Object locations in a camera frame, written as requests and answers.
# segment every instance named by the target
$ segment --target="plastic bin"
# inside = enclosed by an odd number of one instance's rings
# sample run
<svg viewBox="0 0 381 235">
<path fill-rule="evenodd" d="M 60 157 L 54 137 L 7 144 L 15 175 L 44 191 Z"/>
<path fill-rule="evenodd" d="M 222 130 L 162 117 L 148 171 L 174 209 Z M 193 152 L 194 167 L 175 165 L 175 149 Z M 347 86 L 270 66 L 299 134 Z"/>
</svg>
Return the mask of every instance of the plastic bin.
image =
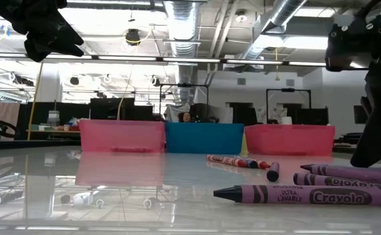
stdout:
<svg viewBox="0 0 381 235">
<path fill-rule="evenodd" d="M 334 126 L 253 125 L 245 127 L 249 153 L 330 156 Z"/>
<path fill-rule="evenodd" d="M 238 154 L 243 124 L 166 123 L 169 153 Z"/>
<path fill-rule="evenodd" d="M 164 153 L 166 135 L 159 121 L 81 120 L 84 151 Z"/>
</svg>

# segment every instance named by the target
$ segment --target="cable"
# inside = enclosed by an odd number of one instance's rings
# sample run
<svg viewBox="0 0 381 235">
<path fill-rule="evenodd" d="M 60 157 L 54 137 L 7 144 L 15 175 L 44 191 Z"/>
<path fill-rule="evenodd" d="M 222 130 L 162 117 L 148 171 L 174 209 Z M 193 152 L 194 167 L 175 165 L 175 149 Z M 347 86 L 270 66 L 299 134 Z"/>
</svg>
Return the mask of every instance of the cable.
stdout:
<svg viewBox="0 0 381 235">
<path fill-rule="evenodd" d="M 31 130 L 32 130 L 31 124 L 33 123 L 35 101 L 37 101 L 37 92 L 38 92 L 38 88 L 40 87 L 40 81 L 41 81 L 41 75 L 42 75 L 42 67 L 43 67 L 43 65 L 44 65 L 44 60 L 41 62 L 40 72 L 38 73 L 38 76 L 37 76 L 37 84 L 35 85 L 33 106 L 31 107 L 31 115 L 29 116 L 29 123 L 28 123 L 28 138 L 27 138 L 28 141 L 31 140 Z"/>
<path fill-rule="evenodd" d="M 127 33 L 128 33 L 128 31 L 127 31 L 127 32 L 124 33 L 124 39 L 125 39 L 126 42 L 129 42 L 129 43 L 139 43 L 139 42 L 142 42 L 142 41 L 147 40 L 147 39 L 150 37 L 150 34 L 151 34 L 152 31 L 153 31 L 153 29 L 149 29 L 149 33 L 147 34 L 147 36 L 145 36 L 145 38 L 140 39 L 140 40 L 137 40 L 137 41 L 128 40 L 128 39 L 126 38 Z"/>
<path fill-rule="evenodd" d="M 137 46 L 136 46 L 136 53 L 135 54 L 137 54 L 137 52 L 138 52 L 138 46 L 139 46 L 139 44 L 137 44 Z M 127 93 L 128 86 L 130 85 L 130 79 L 131 79 L 131 74 L 132 74 L 133 68 L 134 68 L 134 65 L 131 66 L 130 75 L 128 76 L 128 81 L 127 81 L 127 86 L 125 86 L 123 97 L 121 98 L 121 101 L 119 102 L 118 113 L 117 113 L 117 120 L 118 121 L 119 121 L 119 113 L 121 111 L 121 105 L 123 104 L 125 94 Z"/>
</svg>

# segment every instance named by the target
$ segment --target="table surface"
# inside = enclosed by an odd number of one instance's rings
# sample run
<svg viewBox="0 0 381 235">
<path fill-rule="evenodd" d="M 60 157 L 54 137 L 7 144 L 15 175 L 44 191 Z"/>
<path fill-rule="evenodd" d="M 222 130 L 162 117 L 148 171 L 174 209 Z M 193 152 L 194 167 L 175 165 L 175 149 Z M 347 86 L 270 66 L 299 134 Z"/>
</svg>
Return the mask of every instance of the table surface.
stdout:
<svg viewBox="0 0 381 235">
<path fill-rule="evenodd" d="M 32 234 L 381 234 L 381 207 L 213 197 L 213 190 L 233 185 L 293 185 L 295 172 L 306 173 L 299 165 L 348 166 L 350 155 L 250 157 L 279 162 L 279 181 L 268 182 L 264 170 L 207 163 L 205 155 L 82 153 L 72 146 L 0 150 L 0 166 L 7 166 L 0 170 L 6 172 L 0 195 L 13 193 L 9 187 L 28 195 L 1 203 L 0 234 L 25 234 L 25 224 L 38 230 Z M 61 202 L 65 195 L 69 204 Z"/>
<path fill-rule="evenodd" d="M 31 132 L 36 133 L 80 133 L 80 131 L 39 131 L 39 130 L 31 130 Z"/>
</svg>

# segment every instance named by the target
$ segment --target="wall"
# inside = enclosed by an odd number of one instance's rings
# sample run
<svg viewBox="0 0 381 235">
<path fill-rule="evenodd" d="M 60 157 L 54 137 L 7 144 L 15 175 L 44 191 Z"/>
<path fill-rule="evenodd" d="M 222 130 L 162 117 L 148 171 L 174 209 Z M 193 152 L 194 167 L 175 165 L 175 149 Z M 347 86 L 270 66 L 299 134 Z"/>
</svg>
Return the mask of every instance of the wall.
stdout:
<svg viewBox="0 0 381 235">
<path fill-rule="evenodd" d="M 367 71 L 328 72 L 322 69 L 323 103 L 328 106 L 329 122 L 336 127 L 336 137 L 362 132 L 365 125 L 354 123 L 354 105 L 366 96 Z"/>
<path fill-rule="evenodd" d="M 325 108 L 322 72 L 322 69 L 316 69 L 302 79 L 303 88 L 311 90 L 312 108 Z"/>
<path fill-rule="evenodd" d="M 206 71 L 198 71 L 198 83 L 203 84 Z M 237 85 L 237 78 L 246 78 L 245 86 Z M 280 72 L 280 81 L 276 81 L 276 73 L 264 74 L 262 72 L 235 72 L 218 71 L 209 88 L 210 105 L 225 107 L 226 102 L 252 102 L 254 107 L 266 107 L 267 88 L 285 88 L 286 79 L 294 79 L 295 87 L 302 89 L 302 78 L 294 72 Z M 201 92 L 196 94 L 196 102 L 206 103 L 206 97 Z M 308 104 L 308 94 L 299 92 L 282 93 L 280 91 L 269 92 L 269 104 L 277 103 Z"/>
</svg>

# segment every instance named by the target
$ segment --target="purple crayon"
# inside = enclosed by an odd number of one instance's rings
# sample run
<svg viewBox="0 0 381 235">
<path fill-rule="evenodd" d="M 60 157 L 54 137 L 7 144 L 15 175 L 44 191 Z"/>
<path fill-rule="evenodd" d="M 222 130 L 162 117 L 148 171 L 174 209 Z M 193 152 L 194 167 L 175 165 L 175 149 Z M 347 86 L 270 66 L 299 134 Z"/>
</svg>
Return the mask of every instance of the purple crayon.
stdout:
<svg viewBox="0 0 381 235">
<path fill-rule="evenodd" d="M 308 170 L 311 174 L 321 176 L 334 176 L 338 178 L 363 180 L 371 183 L 381 183 L 381 171 L 378 170 L 319 164 L 303 165 L 301 168 Z"/>
<path fill-rule="evenodd" d="M 381 187 L 238 185 L 214 196 L 242 203 L 381 206 Z"/>
<path fill-rule="evenodd" d="M 303 165 L 301 166 L 301 168 L 308 168 L 310 166 L 330 166 L 328 164 L 308 164 L 308 165 Z M 337 166 L 337 168 L 345 168 L 345 169 L 352 169 L 351 166 Z M 360 169 L 360 170 L 364 170 L 364 171 L 376 171 L 376 172 L 381 172 L 381 168 L 380 167 L 372 167 L 372 168 L 357 168 L 357 169 Z"/>
<path fill-rule="evenodd" d="M 319 176 L 314 174 L 294 174 L 296 185 L 325 185 L 342 187 L 381 187 L 381 183 L 369 183 L 360 180 L 336 178 L 331 176 Z"/>
<path fill-rule="evenodd" d="M 276 182 L 279 179 L 279 163 L 272 163 L 266 176 L 270 182 Z"/>
</svg>

